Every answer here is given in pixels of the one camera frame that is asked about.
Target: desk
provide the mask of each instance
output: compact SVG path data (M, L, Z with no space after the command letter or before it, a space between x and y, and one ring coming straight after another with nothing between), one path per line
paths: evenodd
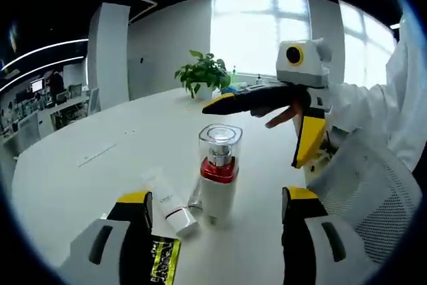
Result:
M61 111L65 108L71 107L73 105L77 105L78 103L84 103L87 100L89 100L89 97L79 96L76 98L68 99L65 103L62 103L61 105L41 110L39 112L39 132L41 139L55 131L51 119L51 116L54 113L56 113L57 111Z
M200 233L183 240L174 284L281 284L282 187L305 186L303 171L290 165L293 124L266 129L249 113L203 115L202 106L181 88L166 91L81 119L25 151L12 202L42 257L62 264L71 241L118 197L140 189L148 169L162 167L186 201L199 171L198 133L226 123L243 129L232 224L216 230L199 219ZM174 237L157 206L153 215L153 233Z

